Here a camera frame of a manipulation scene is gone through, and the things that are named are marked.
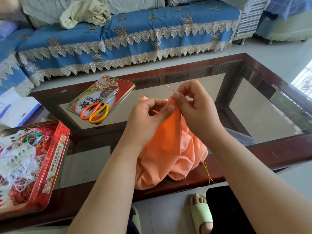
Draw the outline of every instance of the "glass tabletop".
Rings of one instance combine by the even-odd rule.
[[[150,73],[146,73],[146,77],[144,74],[131,76],[135,90],[99,125],[82,121],[65,109],[66,104],[93,82],[76,85],[71,90],[60,89],[66,91],[61,94],[34,95],[49,110],[49,119],[59,119],[72,131],[73,145],[65,159],[58,188],[96,180],[138,99],[142,96],[169,98],[173,92],[167,85],[176,90],[188,80],[201,82],[215,101],[224,127],[245,146],[312,131],[312,112],[269,83],[267,77],[242,59],[209,65],[182,65],[180,68],[165,74],[159,70],[152,76]]]

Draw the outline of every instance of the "striped cloth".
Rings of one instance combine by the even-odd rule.
[[[249,13],[243,13],[237,29],[237,36],[253,34],[258,26],[261,14],[268,0],[255,0]]]
[[[271,0],[266,11],[287,18],[312,10],[312,0]]]

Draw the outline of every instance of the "forearm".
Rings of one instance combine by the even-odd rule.
[[[139,152],[119,142],[67,233],[126,233]]]
[[[225,130],[204,142],[257,233],[310,233],[312,205]]]

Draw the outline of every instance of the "black pants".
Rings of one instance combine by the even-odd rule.
[[[211,234],[255,234],[254,229],[229,186],[208,189],[206,197],[213,217],[213,230]],[[132,221],[133,212],[131,209],[127,234],[139,234],[138,229]]]

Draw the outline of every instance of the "yellow scissor handle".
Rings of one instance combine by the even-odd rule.
[[[104,108],[105,108],[105,113],[104,113],[104,115],[103,115],[100,119],[97,119],[97,120],[95,120],[95,121],[92,121],[92,119],[93,119],[97,114],[99,114],[100,111],[102,111]],[[104,104],[101,108],[99,108],[95,113],[93,113],[93,114],[89,117],[89,120],[88,120],[88,121],[89,121],[90,123],[92,123],[92,124],[97,124],[97,123],[103,121],[103,120],[106,118],[107,114],[108,114],[108,104]]]

